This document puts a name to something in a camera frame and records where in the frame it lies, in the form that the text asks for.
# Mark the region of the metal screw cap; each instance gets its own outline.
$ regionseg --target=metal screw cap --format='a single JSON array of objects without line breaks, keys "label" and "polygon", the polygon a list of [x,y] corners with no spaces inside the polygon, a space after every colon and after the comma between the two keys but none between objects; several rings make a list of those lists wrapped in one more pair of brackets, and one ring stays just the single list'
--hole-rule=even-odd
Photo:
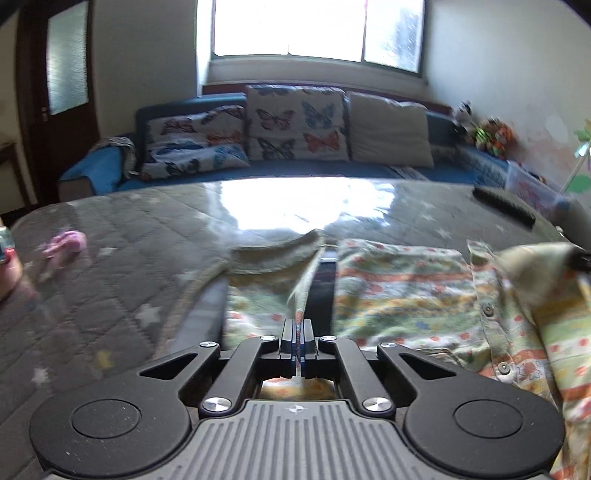
[{"label": "metal screw cap", "polygon": [[371,397],[363,401],[363,407],[369,411],[386,411],[392,408],[392,402],[384,397]]},{"label": "metal screw cap", "polygon": [[210,397],[203,401],[203,408],[208,411],[226,411],[232,406],[232,402],[223,397]]}]

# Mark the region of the white wall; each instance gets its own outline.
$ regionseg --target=white wall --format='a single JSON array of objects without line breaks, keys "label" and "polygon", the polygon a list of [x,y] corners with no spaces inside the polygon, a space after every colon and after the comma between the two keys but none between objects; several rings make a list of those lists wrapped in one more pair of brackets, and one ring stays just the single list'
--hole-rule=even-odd
[{"label": "white wall", "polygon": [[92,30],[100,134],[133,131],[143,106],[197,92],[195,0],[96,0]]},{"label": "white wall", "polygon": [[557,182],[591,118],[591,28],[559,0],[431,0],[433,100],[472,101],[519,136],[517,157]]},{"label": "white wall", "polygon": [[213,1],[197,2],[197,95],[202,94],[203,85],[209,76],[209,58],[212,52]]},{"label": "white wall", "polygon": [[[3,140],[17,141],[17,154],[29,197],[34,200],[33,186],[28,174],[27,162],[22,151],[21,130],[18,123],[17,93],[14,82],[14,51],[17,36],[18,14],[0,27],[0,144]],[[10,165],[0,167],[0,213],[23,207],[17,180]]]}]

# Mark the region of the butterfly print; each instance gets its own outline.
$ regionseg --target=butterfly print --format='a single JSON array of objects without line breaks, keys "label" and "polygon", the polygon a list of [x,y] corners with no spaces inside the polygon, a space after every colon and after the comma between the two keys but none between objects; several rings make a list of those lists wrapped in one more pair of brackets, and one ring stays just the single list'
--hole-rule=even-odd
[{"label": "butterfly print", "polygon": [[244,119],[244,108],[239,108],[235,106],[226,106],[223,107],[223,112],[234,117],[238,118],[239,120]]},{"label": "butterfly print", "polygon": [[201,148],[203,148],[203,145],[193,142],[167,143],[165,146],[155,150],[154,155],[166,155],[167,153],[173,152],[175,150],[199,150]]},{"label": "butterfly print", "polygon": [[248,162],[248,157],[244,151],[237,145],[228,145],[224,147],[217,147],[215,149],[215,155],[213,156],[213,168],[214,170],[220,170],[223,168],[224,162],[228,157],[236,157],[240,160]]},{"label": "butterfly print", "polygon": [[212,122],[221,113],[226,113],[234,118],[238,118],[239,120],[242,120],[244,118],[244,115],[243,115],[244,108],[240,108],[240,107],[232,106],[232,105],[227,105],[227,106],[218,107],[218,108],[212,110],[211,112],[209,112],[206,116],[204,116],[201,119],[201,124],[207,125],[208,123]]},{"label": "butterfly print", "polygon": [[248,161],[248,157],[244,150],[237,145],[227,145],[224,147],[217,147],[215,150],[214,160],[225,160],[228,155],[239,158],[240,160]]},{"label": "butterfly print", "polygon": [[318,150],[326,151],[327,148],[334,151],[340,150],[339,134],[336,130],[329,133],[328,137],[326,138],[304,134],[304,139],[308,144],[308,150],[310,150],[312,153],[316,153]]},{"label": "butterfly print", "polygon": [[182,175],[184,172],[173,162],[165,162],[166,163],[166,172],[171,176],[171,177],[178,177],[179,175]]},{"label": "butterfly print", "polygon": [[171,118],[170,120],[167,120],[160,135],[166,135],[172,132],[197,133],[193,128],[193,123],[190,118]]},{"label": "butterfly print", "polygon": [[199,163],[198,158],[192,158],[191,161],[189,162],[189,164],[190,164],[190,167],[187,168],[188,172],[197,173],[201,169],[201,165]]},{"label": "butterfly print", "polygon": [[325,106],[320,112],[318,112],[308,102],[301,103],[304,108],[304,114],[306,116],[306,124],[316,130],[318,127],[330,128],[332,127],[332,118],[335,115],[335,105],[330,103]]},{"label": "butterfly print", "polygon": [[327,89],[314,88],[314,87],[302,88],[301,91],[308,94],[308,95],[314,95],[315,93],[322,93],[323,95],[332,95],[335,92],[334,90],[327,90]]},{"label": "butterfly print", "polygon": [[262,96],[274,95],[274,94],[285,96],[290,92],[290,90],[288,88],[277,88],[277,87],[259,87],[256,89],[256,91],[259,93],[259,95],[262,95]]},{"label": "butterfly print", "polygon": [[264,138],[257,138],[256,141],[258,141],[258,144],[262,148],[262,157],[265,160],[280,160],[282,158],[292,160],[295,157],[292,151],[294,144],[296,143],[295,138],[290,138],[281,142],[279,147],[276,147]]},{"label": "butterfly print", "polygon": [[290,129],[291,118],[294,116],[295,112],[293,110],[286,110],[275,116],[262,108],[257,108],[256,114],[261,119],[261,126],[265,130],[274,130],[275,127],[278,127],[279,130],[285,131]]},{"label": "butterfly print", "polygon": [[232,130],[230,135],[220,135],[216,133],[207,135],[207,143],[211,147],[224,143],[242,143],[242,134],[238,130]]}]

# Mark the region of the gray mattress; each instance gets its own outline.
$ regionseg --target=gray mattress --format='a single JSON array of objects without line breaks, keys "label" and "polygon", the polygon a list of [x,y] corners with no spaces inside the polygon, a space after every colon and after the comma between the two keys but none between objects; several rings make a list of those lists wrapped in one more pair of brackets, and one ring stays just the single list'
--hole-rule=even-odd
[{"label": "gray mattress", "polygon": [[[482,206],[469,186],[403,180],[187,184],[36,210],[13,229],[25,277],[0,304],[0,479],[42,476],[28,422],[50,395],[218,340],[225,282],[203,287],[232,248],[314,228],[331,242],[364,238],[464,256],[467,239],[493,249],[563,240],[539,216],[528,231]],[[88,249],[48,271],[40,246],[64,229],[84,232]]]}]

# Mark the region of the logo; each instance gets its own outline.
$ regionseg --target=logo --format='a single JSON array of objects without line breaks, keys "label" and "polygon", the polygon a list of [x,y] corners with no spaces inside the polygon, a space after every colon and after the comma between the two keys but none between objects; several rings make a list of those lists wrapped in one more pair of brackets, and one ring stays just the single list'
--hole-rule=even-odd
[{"label": "logo", "polygon": [[286,410],[289,410],[290,412],[295,413],[297,415],[298,413],[302,413],[304,410],[308,409],[302,407],[301,405],[292,405],[291,407],[286,408]]}]

